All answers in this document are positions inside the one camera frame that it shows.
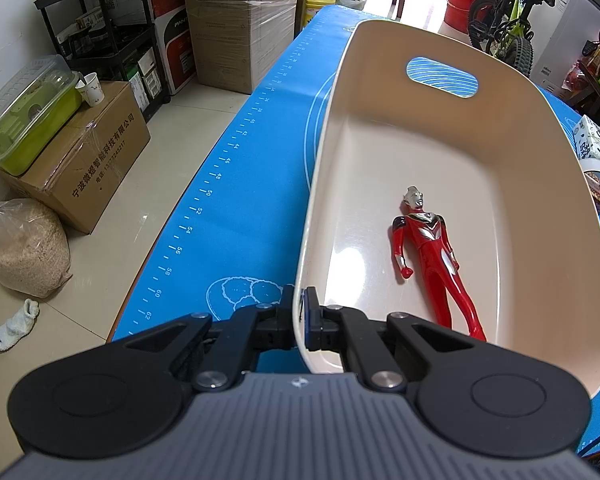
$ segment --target figure leg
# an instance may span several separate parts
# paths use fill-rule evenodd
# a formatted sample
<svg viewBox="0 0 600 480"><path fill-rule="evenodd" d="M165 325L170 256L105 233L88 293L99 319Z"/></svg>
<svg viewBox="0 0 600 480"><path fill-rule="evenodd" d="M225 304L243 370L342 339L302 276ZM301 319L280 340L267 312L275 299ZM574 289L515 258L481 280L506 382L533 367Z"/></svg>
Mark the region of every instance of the figure leg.
<svg viewBox="0 0 600 480"><path fill-rule="evenodd" d="M481 341L487 341L480 325L480 320L478 319L478 313L475 311L474 302L471 301L471 297L469 297L469 293L464 288L460 276L458 274L451 275L446 272L441 276L441 279L466 319L469 335Z"/></svg>
<svg viewBox="0 0 600 480"><path fill-rule="evenodd" d="M440 326L451 328L451 311L446 300L446 288L436 272L426 272L424 274L424 284L429 295L429 301L436 314L436 322Z"/></svg>

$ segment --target gray ridged panel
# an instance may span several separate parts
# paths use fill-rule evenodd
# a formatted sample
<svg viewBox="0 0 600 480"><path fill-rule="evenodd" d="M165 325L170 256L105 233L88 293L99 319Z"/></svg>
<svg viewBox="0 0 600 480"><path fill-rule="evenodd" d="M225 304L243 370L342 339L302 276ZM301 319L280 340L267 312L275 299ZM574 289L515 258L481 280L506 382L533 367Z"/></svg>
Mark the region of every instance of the gray ridged panel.
<svg viewBox="0 0 600 480"><path fill-rule="evenodd" d="M399 396L353 374L248 374L197 396L167 435L97 461L30 454L4 480L581 480L571 452L538 460L483 458L431 433Z"/></svg>

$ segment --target child bicycle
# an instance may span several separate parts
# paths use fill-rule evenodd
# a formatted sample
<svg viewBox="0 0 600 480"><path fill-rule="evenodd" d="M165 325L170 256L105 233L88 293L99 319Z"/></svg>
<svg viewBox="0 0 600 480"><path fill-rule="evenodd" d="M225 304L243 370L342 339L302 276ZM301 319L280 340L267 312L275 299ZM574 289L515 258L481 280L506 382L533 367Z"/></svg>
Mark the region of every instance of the child bicycle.
<svg viewBox="0 0 600 480"><path fill-rule="evenodd" d="M529 77L534 60L529 13L534 5L555 0L474 0L469 8L471 44Z"/></svg>

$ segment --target basket handle hole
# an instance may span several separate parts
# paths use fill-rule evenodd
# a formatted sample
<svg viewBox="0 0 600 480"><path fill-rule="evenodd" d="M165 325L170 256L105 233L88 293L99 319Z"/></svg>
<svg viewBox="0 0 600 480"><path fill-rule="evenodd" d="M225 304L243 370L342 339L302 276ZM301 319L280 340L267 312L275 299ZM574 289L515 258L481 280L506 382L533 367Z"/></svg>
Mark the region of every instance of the basket handle hole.
<svg viewBox="0 0 600 480"><path fill-rule="evenodd" d="M406 74L416 83L433 86L457 97L472 97L478 91L478 80L474 76L428 57L411 59Z"/></svg>

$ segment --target bag of grain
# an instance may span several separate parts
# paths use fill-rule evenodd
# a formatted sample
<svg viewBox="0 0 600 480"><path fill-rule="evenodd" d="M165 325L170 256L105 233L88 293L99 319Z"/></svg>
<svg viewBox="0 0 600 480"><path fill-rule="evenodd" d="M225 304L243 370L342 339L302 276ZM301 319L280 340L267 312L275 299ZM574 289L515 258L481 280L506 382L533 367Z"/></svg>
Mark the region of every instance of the bag of grain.
<svg viewBox="0 0 600 480"><path fill-rule="evenodd" d="M30 198L0 202L0 282L45 298L71 277L58 215Z"/></svg>

